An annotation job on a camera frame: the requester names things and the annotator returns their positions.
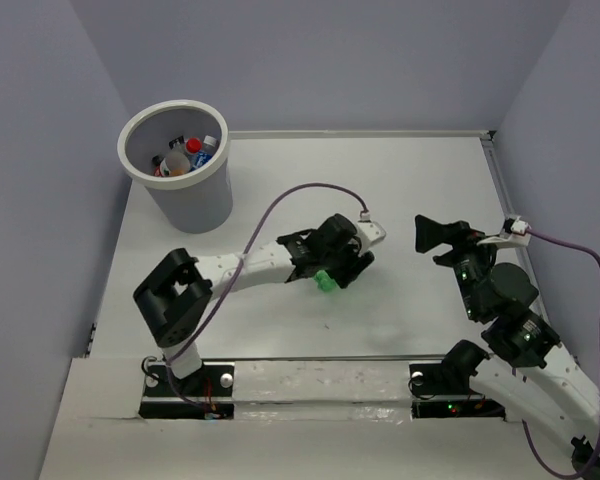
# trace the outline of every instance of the blue label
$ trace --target blue label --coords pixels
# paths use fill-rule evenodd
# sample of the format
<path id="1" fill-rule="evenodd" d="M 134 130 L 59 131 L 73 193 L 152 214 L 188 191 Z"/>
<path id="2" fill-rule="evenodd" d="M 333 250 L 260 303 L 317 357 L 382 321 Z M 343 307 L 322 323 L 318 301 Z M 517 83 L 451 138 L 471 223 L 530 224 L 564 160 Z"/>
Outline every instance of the blue label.
<path id="1" fill-rule="evenodd" d="M 211 157 L 213 155 L 206 153 L 206 152 L 198 152 L 198 155 L 196 156 L 196 160 L 195 160 L 195 164 L 194 167 L 195 168 L 200 168 L 202 167 L 204 164 L 206 164 L 209 160 L 211 160 Z"/>

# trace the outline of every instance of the trash can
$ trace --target trash can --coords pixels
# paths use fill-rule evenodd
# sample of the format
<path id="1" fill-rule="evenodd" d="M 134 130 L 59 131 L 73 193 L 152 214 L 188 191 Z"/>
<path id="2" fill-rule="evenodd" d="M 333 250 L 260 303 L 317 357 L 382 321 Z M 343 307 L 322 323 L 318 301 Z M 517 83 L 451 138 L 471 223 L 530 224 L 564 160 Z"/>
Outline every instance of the trash can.
<path id="1" fill-rule="evenodd" d="M 151 159 L 169 151 L 180 136 L 211 135 L 218 149 L 205 165 L 177 177 L 154 176 Z M 187 233 L 219 227 L 231 213 L 233 197 L 227 170 L 229 129 L 213 107 L 193 100 L 172 100 L 145 108 L 122 129 L 118 156 L 127 174 L 144 185 L 169 222 Z"/>

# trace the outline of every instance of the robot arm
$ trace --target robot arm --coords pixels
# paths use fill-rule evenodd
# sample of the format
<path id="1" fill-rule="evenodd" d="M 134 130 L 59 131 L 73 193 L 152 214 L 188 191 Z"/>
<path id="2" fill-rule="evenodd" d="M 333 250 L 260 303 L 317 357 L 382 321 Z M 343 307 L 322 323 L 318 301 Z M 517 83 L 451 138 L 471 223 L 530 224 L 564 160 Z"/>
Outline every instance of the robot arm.
<path id="1" fill-rule="evenodd" d="M 572 460 L 576 468 L 582 466 L 598 438 L 600 392 L 558 334 L 529 309 L 538 290 L 526 273 L 517 265 L 495 263 L 497 249 L 528 245 L 528 224 L 512 217 L 498 236 L 489 237 L 462 221 L 442 225 L 422 215 L 415 220 L 417 252 L 440 244 L 452 247 L 433 260 L 453 269 L 467 318 L 490 323 L 482 338 L 495 354 L 491 358 L 463 340 L 420 382 L 471 385 L 489 394 L 560 448 L 576 446 Z M 600 460 L 589 475 L 586 478 L 600 478 Z"/>
<path id="2" fill-rule="evenodd" d="M 317 229 L 281 236 L 248 255 L 194 258 L 179 248 L 158 264 L 133 298 L 165 357 L 178 354 L 171 370 L 182 380 L 200 370 L 202 360 L 195 343 L 180 352 L 198 327 L 207 305 L 232 280 L 241 260 L 242 271 L 231 291 L 312 278 L 322 270 L 340 288 L 346 288 L 373 262 L 370 250 L 385 236 L 376 222 L 363 218 L 354 224 L 336 214 Z"/>

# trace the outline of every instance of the light purple wall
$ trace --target light purple wall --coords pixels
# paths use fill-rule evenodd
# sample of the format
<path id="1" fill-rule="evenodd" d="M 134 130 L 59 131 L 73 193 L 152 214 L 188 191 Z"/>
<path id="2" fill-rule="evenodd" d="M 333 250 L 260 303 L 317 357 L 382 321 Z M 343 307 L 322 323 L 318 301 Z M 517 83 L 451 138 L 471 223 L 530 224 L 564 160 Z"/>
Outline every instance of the light purple wall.
<path id="1" fill-rule="evenodd" d="M 131 113 L 232 129 L 495 129 L 566 0 L 71 0 Z"/>
<path id="2" fill-rule="evenodd" d="M 537 230 L 600 252 L 600 0 L 574 0 L 499 133 L 503 175 Z M 598 377 L 595 263 L 540 241 L 531 260 L 552 323 Z"/>
<path id="3" fill-rule="evenodd" d="M 126 201 L 128 118 L 71 5 L 0 1 L 0 480 L 38 477 Z"/>

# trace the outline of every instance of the red bottle cap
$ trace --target red bottle cap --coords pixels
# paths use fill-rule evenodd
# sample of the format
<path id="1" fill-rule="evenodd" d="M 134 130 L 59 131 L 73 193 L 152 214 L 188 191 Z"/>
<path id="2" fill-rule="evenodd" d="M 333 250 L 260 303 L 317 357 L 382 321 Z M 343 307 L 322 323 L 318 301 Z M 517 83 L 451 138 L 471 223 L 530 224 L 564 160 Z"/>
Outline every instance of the red bottle cap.
<path id="1" fill-rule="evenodd" d="M 197 138 L 190 138 L 187 140 L 187 143 L 185 143 L 184 148 L 187 153 L 196 153 L 202 148 L 202 142 Z"/>

